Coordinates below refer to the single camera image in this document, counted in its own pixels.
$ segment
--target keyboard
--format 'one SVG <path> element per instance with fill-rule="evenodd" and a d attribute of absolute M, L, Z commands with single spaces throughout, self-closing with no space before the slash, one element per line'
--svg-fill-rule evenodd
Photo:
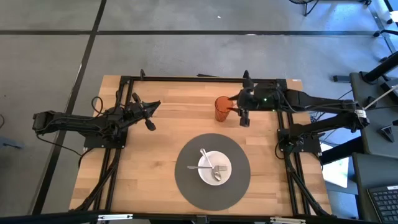
<path fill-rule="evenodd" d="M 374 209 L 382 223 L 398 223 L 398 185 L 368 189 Z"/>

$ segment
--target spoon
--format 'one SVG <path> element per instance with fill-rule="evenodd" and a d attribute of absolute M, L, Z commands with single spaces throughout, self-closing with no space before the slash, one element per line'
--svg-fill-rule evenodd
<path fill-rule="evenodd" d="M 207 162 L 209 163 L 209 165 L 211 166 L 211 174 L 213 176 L 213 178 L 217 181 L 221 181 L 221 174 L 215 169 L 215 167 L 213 167 L 213 165 L 211 164 L 209 158 L 206 155 L 206 151 L 205 149 L 200 149 L 200 153 L 206 158 Z"/>

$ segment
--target round placemat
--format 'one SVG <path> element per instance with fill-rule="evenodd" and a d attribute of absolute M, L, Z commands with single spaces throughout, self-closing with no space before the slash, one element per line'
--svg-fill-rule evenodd
<path fill-rule="evenodd" d="M 200 149 L 219 151 L 231 161 L 231 177 L 222 185 L 206 184 L 196 169 L 201 158 Z M 175 181 L 181 194 L 192 205 L 204 210 L 224 210 L 236 204 L 246 193 L 250 183 L 249 160 L 242 148 L 229 137 L 221 134 L 202 134 L 189 141 L 178 155 L 175 165 Z"/>

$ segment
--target orange cup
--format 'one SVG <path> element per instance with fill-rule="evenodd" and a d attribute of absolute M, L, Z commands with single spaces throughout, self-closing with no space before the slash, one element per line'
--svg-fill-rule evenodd
<path fill-rule="evenodd" d="M 229 112 L 231 111 L 228 108 L 232 108 L 234 103 L 228 99 L 227 96 L 221 96 L 217 98 L 214 105 L 216 108 L 216 120 L 219 122 L 225 121 L 226 117 L 228 117 Z"/>

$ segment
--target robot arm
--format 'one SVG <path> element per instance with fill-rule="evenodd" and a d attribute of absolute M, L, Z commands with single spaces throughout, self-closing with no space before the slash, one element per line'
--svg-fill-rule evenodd
<path fill-rule="evenodd" d="M 86 138 L 95 136 L 105 141 L 118 141 L 129 126 L 144 119 L 147 128 L 154 131 L 156 127 L 150 121 L 150 117 L 160 102 L 142 102 L 135 93 L 132 97 L 135 102 L 128 103 L 124 108 L 110 108 L 94 118 L 54 111 L 37 113 L 33 116 L 32 129 L 36 134 L 52 133 L 59 130 L 76 131 Z"/>
<path fill-rule="evenodd" d="M 282 88 L 280 85 L 259 83 L 254 86 L 245 71 L 243 89 L 230 100 L 236 100 L 237 108 L 230 108 L 241 117 L 240 125 L 250 125 L 249 111 L 285 111 L 300 113 L 304 111 L 319 111 L 338 114 L 333 118 L 313 124 L 294 124 L 290 127 L 290 136 L 299 137 L 305 133 L 313 134 L 336 128 L 348 128 L 351 132 L 363 129 L 369 124 L 366 113 L 353 100 L 334 100 L 312 97 L 308 94 Z"/>

